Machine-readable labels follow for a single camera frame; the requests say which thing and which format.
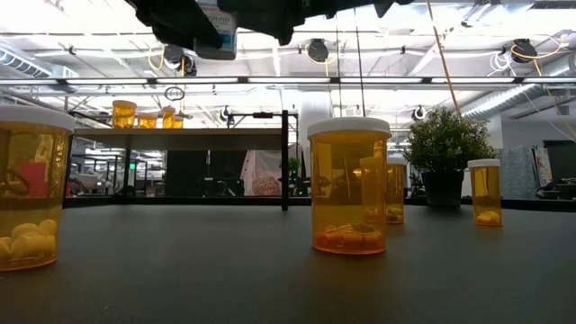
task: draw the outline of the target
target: duct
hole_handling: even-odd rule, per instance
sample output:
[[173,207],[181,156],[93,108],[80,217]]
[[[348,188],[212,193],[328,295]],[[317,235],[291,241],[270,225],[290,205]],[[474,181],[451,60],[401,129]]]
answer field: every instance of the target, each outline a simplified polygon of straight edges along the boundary
[[30,77],[50,77],[51,67],[33,59],[27,59],[22,51],[8,45],[0,45],[0,64],[14,68]]
[[[5,44],[0,44],[0,64],[33,78],[79,77],[78,73],[68,67],[38,61],[36,58],[30,58],[23,51]],[[54,90],[65,91],[69,94],[77,90],[77,87],[72,85],[50,85],[49,87]]]
[[[576,77],[576,51],[560,58],[542,68],[546,77]],[[462,108],[464,116],[475,119],[486,119],[502,113],[510,108],[525,104],[545,94],[544,85],[519,85],[507,91],[487,94],[484,97],[468,103]]]
[[10,95],[10,96],[12,96],[12,97],[14,97],[14,98],[18,98],[18,99],[20,99],[20,100],[22,100],[22,101],[24,101],[24,102],[26,102],[26,103],[28,103],[28,104],[34,104],[34,105],[37,105],[37,106],[39,106],[39,107],[48,108],[48,109],[55,110],[55,111],[59,111],[59,112],[62,112],[62,111],[63,111],[62,109],[59,109],[59,108],[57,108],[57,107],[55,107],[55,106],[53,106],[53,105],[51,105],[51,104],[47,104],[47,103],[44,103],[44,102],[42,102],[42,101],[40,101],[40,100],[36,100],[36,99],[34,99],[34,98],[32,98],[32,97],[30,97],[30,96],[28,96],[28,95],[25,95],[25,94],[18,94],[18,93],[16,93],[16,92],[14,92],[14,91],[12,91],[12,90],[10,90],[10,89],[6,89],[6,88],[4,88],[4,87],[0,87],[0,93],[6,94],[6,95]]

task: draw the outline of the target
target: green plant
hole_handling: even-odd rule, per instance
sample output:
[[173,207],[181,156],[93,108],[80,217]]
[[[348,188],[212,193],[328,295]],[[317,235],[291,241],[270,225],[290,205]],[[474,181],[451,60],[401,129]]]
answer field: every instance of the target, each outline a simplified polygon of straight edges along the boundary
[[435,109],[410,126],[410,149],[404,157],[420,171],[461,171],[468,161],[494,158],[486,123]]
[[288,159],[288,169],[290,170],[290,172],[298,172],[299,168],[300,168],[300,160],[298,160],[298,158],[296,157],[290,157]]

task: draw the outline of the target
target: black post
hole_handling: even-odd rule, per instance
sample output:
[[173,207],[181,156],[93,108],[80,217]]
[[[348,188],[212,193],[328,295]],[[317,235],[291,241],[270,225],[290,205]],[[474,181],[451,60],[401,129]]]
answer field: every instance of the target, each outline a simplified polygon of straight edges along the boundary
[[118,174],[118,156],[114,156],[114,179],[112,180],[112,195],[116,194],[116,175]]
[[298,142],[300,140],[300,121],[298,119],[300,116],[296,114],[294,117],[296,117],[296,158],[300,161],[300,153],[298,152]]
[[122,188],[122,196],[126,198],[128,195],[128,179],[130,176],[130,158],[132,155],[132,141],[131,138],[128,137],[126,141],[126,151],[125,151],[125,160],[124,160],[124,187]]
[[110,176],[110,162],[106,161],[106,178],[104,180],[104,194],[108,194],[108,187],[106,183],[108,182],[108,176]]
[[64,200],[66,200],[66,193],[68,192],[68,180],[70,179],[70,168],[72,168],[72,140],[74,135],[68,136],[68,153],[66,175],[64,177],[64,193],[62,194],[62,207],[64,207]]
[[288,210],[288,111],[282,110],[282,210]]
[[[136,165],[136,175],[138,175],[138,165]],[[144,162],[144,197],[146,197],[146,189],[148,189],[148,162]]]

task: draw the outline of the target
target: potted plant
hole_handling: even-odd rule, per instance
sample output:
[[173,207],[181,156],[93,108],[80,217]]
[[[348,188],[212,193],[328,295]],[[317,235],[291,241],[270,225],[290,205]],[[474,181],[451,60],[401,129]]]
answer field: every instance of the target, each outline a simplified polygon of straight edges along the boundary
[[440,108],[410,130],[404,157],[422,174],[428,206],[459,207],[468,161],[494,158],[486,123]]

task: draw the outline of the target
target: cable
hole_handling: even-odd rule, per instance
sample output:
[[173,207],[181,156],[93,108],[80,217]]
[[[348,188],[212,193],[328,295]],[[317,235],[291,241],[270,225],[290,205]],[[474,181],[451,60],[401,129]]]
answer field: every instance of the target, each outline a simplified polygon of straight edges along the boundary
[[550,52],[550,53],[548,53],[548,54],[541,55],[541,56],[535,56],[535,57],[533,57],[533,56],[528,56],[528,55],[524,55],[524,54],[520,54],[520,53],[515,52],[514,49],[517,47],[516,44],[512,45],[512,48],[510,48],[510,51],[511,51],[514,55],[519,56],[519,57],[524,58],[524,59],[544,59],[544,58],[547,58],[547,57],[549,57],[549,56],[552,56],[552,55],[558,53],[558,51],[560,51],[560,50],[562,49],[562,47],[563,47],[562,44],[563,44],[563,43],[564,43],[564,37],[562,36],[562,37],[560,38],[560,43],[558,44],[558,47],[556,48],[555,51]]
[[[542,76],[542,71],[540,71],[540,67],[538,66],[538,62],[537,59],[534,60],[534,65],[536,66],[536,71],[538,72],[538,75],[541,77]],[[562,114],[560,113],[560,108],[558,108],[558,104],[556,104],[556,98],[552,96],[552,93],[550,92],[550,90],[548,89],[548,87],[546,88],[546,92],[548,93],[549,96],[551,96],[553,98],[553,104],[554,107],[556,108],[556,111],[558,112],[558,115],[562,116]],[[572,133],[572,135],[576,136],[576,131],[574,131],[572,129],[572,127],[570,126],[570,124],[566,121],[565,118],[562,118],[562,121],[564,122],[564,124],[566,125],[566,127],[568,128],[568,130],[570,130],[570,132]]]
[[149,49],[148,51],[148,64],[150,65],[150,67],[152,69],[155,69],[156,71],[159,71],[162,69],[162,67],[164,66],[164,51],[166,50],[166,47],[162,47],[162,54],[161,54],[161,58],[160,58],[160,66],[156,67],[154,64],[152,64],[152,56],[150,54],[152,54],[152,48]]
[[[516,76],[516,72],[514,71],[514,69],[512,67],[510,67],[510,72],[512,73],[512,75],[514,75],[514,77]],[[532,104],[532,106],[534,107],[534,109],[537,112],[541,112],[541,110],[538,109],[538,107],[536,107],[536,105],[534,104],[534,102],[530,99],[530,97],[528,96],[528,94],[526,94],[525,91],[522,91],[522,93],[524,94],[524,96],[526,97],[526,99],[530,102],[530,104]],[[555,130],[557,130],[558,132],[560,132],[562,135],[564,135],[567,139],[573,141],[576,143],[576,140],[574,140],[572,137],[570,137],[568,134],[566,134],[565,132],[563,132],[562,130],[560,130],[556,125],[554,125],[549,119],[546,119],[546,121],[550,124],[550,126],[554,127]]]
[[432,28],[434,28],[434,36],[436,36],[436,45],[440,51],[440,58],[442,59],[442,67],[444,68],[444,74],[446,76],[446,81],[448,82],[448,88],[450,88],[450,95],[452,96],[452,101],[454,102],[454,107],[458,112],[458,116],[462,118],[462,113],[460,112],[460,106],[456,101],[456,95],[454,93],[454,87],[452,86],[452,81],[450,80],[450,73],[448,72],[448,66],[446,65],[446,59],[444,57],[444,51],[442,50],[442,45],[440,44],[440,36],[438,36],[438,30],[434,24],[434,15],[432,14],[432,4],[430,0],[426,0],[428,6],[428,13],[430,14],[430,20],[432,21]]
[[[336,45],[338,49],[340,49],[340,39],[338,38],[338,13],[336,13]],[[340,77],[340,50],[337,51],[336,58],[338,69],[337,76]],[[340,108],[340,117],[342,117],[342,82],[338,82],[338,99],[340,100],[340,103],[338,103],[338,107]]]
[[358,20],[356,19],[356,8],[354,8],[354,21],[356,26],[356,46],[358,47],[358,67],[360,70],[360,91],[362,92],[362,116],[366,117],[366,105],[364,99],[364,80],[362,75],[362,58],[360,57],[360,35],[358,33]]

